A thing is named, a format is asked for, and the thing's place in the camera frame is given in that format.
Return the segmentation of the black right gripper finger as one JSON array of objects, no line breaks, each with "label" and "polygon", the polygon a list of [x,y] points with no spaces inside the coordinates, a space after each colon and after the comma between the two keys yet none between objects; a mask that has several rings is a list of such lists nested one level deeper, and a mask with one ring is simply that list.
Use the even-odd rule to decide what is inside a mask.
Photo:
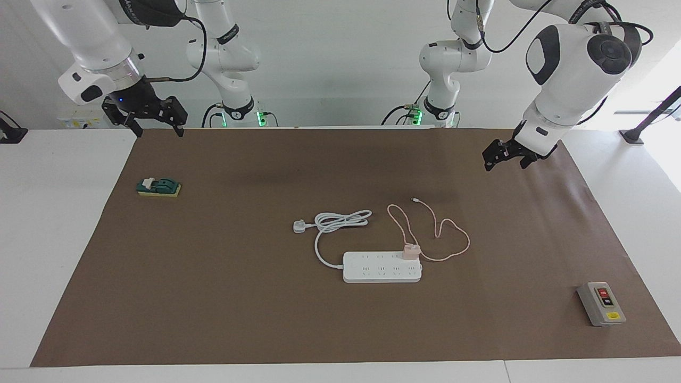
[{"label": "black right gripper finger", "polygon": [[112,98],[103,99],[102,110],[114,126],[124,126],[138,138],[143,136],[143,128],[136,121],[135,114],[133,112],[123,114]]},{"label": "black right gripper finger", "polygon": [[184,136],[187,117],[188,113],[177,97],[170,96],[160,102],[160,122],[171,126],[180,138]]}]

